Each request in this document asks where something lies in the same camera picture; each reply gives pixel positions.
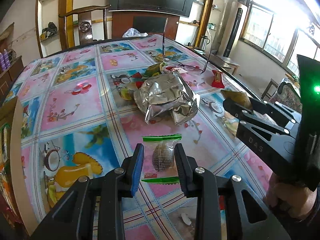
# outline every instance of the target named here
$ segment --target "eyeglasses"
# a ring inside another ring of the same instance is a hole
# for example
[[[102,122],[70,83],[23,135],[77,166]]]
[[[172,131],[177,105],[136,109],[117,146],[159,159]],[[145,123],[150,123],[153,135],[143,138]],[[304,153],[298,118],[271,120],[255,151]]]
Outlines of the eyeglasses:
[[[204,69],[200,69],[199,67],[194,67],[194,66],[191,66],[191,65],[185,65],[181,62],[179,62],[178,60],[175,60],[173,58],[170,58],[170,57],[166,57],[165,56],[165,49],[164,49],[164,35],[165,35],[165,29],[167,27],[167,23],[168,23],[168,18],[165,20],[165,25],[164,25],[164,30],[163,30],[163,35],[162,35],[162,61],[165,62],[165,59],[168,59],[168,60],[173,60],[173,61],[176,61],[179,63],[179,66],[183,67],[183,69],[185,69],[186,71],[190,71],[190,72],[197,72],[199,75],[201,75],[202,73],[205,72],[205,70],[207,69],[207,65],[209,63],[209,57],[207,58],[207,62],[204,66]]]

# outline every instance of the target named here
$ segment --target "table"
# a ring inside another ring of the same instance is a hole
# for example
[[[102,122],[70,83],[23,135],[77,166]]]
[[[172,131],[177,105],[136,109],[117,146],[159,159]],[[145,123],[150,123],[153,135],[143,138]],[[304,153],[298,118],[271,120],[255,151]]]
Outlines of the table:
[[[205,59],[175,41],[166,39],[165,46],[168,57],[205,65]],[[75,179],[103,176],[120,166],[143,135],[181,133],[186,154],[199,166],[220,176],[238,174],[259,197],[265,195],[271,170],[235,137],[238,120],[224,111],[220,89],[210,86],[211,70],[217,69],[212,64],[201,76],[182,74],[201,96],[191,121],[180,126],[171,119],[144,122],[132,93],[135,82],[151,75],[148,66],[162,60],[161,48],[159,35],[107,41],[35,60],[18,77],[7,100],[17,95],[24,108],[22,165],[39,222]],[[227,74],[224,84],[244,91]],[[123,200],[123,211],[127,240],[193,239],[196,199],[186,199],[180,185],[140,182],[135,197]],[[188,214],[191,226],[181,213]],[[225,225],[224,210],[221,217]]]
[[[231,58],[228,57],[223,57],[223,56],[218,56],[218,55],[210,55],[210,60],[213,62],[215,65],[220,66],[224,69],[232,69],[232,74],[235,75],[238,68],[240,65],[233,61]]]

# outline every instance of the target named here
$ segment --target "clear plastic wrapper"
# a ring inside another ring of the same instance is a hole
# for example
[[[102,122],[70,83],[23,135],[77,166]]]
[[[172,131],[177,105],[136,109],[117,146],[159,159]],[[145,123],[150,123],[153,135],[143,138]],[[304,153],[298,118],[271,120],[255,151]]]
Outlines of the clear plastic wrapper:
[[[176,183],[178,172],[173,150],[180,139],[181,134],[143,136],[142,181],[156,184],[172,184],[172,181]]]
[[[130,28],[127,30],[122,37],[123,38],[128,38],[128,37],[146,37],[148,36],[148,33],[140,33],[138,30],[134,28]]]

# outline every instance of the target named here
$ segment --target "purple bottle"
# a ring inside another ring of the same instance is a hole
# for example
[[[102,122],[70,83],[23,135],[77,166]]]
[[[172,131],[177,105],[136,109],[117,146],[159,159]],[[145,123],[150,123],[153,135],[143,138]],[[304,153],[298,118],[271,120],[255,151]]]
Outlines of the purple bottle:
[[[5,71],[6,68],[5,68],[4,57],[1,52],[0,52],[0,66],[1,66],[1,70]]]
[[[3,57],[4,57],[5,68],[9,68],[10,67],[10,60],[9,60],[8,52],[5,49],[3,52]]]

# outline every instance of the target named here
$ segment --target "wooden cabinet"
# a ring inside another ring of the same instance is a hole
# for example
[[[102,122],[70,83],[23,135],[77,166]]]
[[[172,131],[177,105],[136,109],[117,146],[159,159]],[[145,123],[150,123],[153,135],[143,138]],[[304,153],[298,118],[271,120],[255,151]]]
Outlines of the wooden cabinet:
[[[179,24],[180,16],[155,13],[155,12],[141,12],[141,11],[124,11],[124,12],[113,12],[112,13],[112,38],[122,38],[122,35],[130,28],[136,28],[141,33],[161,34],[163,28],[154,31],[152,23],[154,20],[159,18],[159,22],[165,23],[165,19],[168,18],[168,24],[165,29],[166,38],[175,40],[177,35],[177,29]]]
[[[22,57],[19,56],[16,58],[14,62],[12,62],[10,68],[9,68],[9,75],[11,78],[11,81],[15,81],[16,78],[20,75],[20,73],[23,70],[23,63],[22,63]]]
[[[7,96],[9,90],[11,89],[14,81],[23,71],[23,63],[21,56],[11,64],[4,72],[0,74],[0,101]]]
[[[3,72],[0,75],[0,97],[4,97],[8,90],[11,88],[11,78],[8,71]]]

